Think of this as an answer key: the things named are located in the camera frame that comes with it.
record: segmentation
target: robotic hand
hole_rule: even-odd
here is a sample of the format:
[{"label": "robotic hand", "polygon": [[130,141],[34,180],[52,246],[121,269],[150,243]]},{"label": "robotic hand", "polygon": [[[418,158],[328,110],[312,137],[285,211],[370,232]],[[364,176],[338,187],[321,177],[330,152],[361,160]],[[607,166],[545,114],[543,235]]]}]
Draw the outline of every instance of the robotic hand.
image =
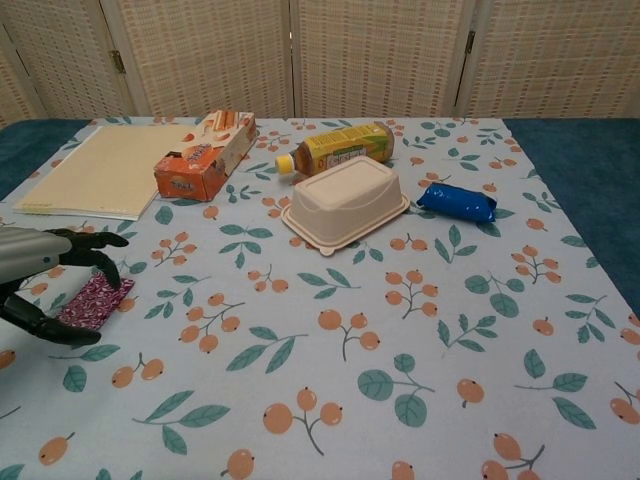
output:
[{"label": "robotic hand", "polygon": [[129,242],[111,232],[76,233],[67,229],[39,231],[30,228],[0,228],[0,317],[36,337],[64,345],[91,345],[100,333],[71,327],[16,295],[22,282],[58,264],[96,266],[114,288],[120,275],[113,261],[93,248],[124,247]]}]

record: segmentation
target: purple patterned package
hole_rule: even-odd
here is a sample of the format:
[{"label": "purple patterned package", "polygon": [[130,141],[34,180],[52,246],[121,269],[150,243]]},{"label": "purple patterned package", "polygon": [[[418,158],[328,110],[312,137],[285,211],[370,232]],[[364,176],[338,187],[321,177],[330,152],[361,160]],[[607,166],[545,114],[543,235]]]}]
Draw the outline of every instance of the purple patterned package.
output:
[{"label": "purple patterned package", "polygon": [[120,288],[114,290],[102,272],[96,273],[64,306],[57,318],[66,325],[99,330],[133,288],[134,283],[133,280],[123,278]]}]

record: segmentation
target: plastic bottle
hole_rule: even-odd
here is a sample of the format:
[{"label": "plastic bottle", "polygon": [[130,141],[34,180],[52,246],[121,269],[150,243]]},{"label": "plastic bottle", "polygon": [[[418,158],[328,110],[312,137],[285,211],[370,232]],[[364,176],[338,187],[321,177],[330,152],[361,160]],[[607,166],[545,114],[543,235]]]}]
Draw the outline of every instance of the plastic bottle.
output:
[{"label": "plastic bottle", "polygon": [[278,156],[276,168],[281,174],[297,170],[310,177],[359,155],[386,162],[393,145],[393,132],[385,124],[357,125],[308,137],[295,150]]}]

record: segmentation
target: woven wall panel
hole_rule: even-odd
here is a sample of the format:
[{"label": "woven wall panel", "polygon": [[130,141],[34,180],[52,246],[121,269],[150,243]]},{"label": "woven wall panel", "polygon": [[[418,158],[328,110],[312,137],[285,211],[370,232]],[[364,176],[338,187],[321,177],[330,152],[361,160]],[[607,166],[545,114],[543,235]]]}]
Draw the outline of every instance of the woven wall panel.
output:
[{"label": "woven wall panel", "polygon": [[640,89],[639,0],[495,0],[468,114],[615,117]]},{"label": "woven wall panel", "polygon": [[233,108],[287,116],[289,29],[281,0],[119,4],[151,114]]},{"label": "woven wall panel", "polygon": [[3,22],[51,117],[128,113],[95,0],[0,0]]},{"label": "woven wall panel", "polygon": [[304,116],[447,113],[465,0],[291,1]]},{"label": "woven wall panel", "polygon": [[36,117],[36,109],[20,84],[13,65],[0,48],[0,128]]}]

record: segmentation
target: blue wrapper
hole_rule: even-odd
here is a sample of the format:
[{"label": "blue wrapper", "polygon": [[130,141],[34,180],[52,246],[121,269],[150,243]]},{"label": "blue wrapper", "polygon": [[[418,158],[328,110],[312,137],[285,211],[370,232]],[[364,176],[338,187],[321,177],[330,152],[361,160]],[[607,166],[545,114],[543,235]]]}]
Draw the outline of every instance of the blue wrapper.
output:
[{"label": "blue wrapper", "polygon": [[419,206],[474,222],[494,222],[497,202],[484,193],[444,183],[432,183],[416,202]]}]

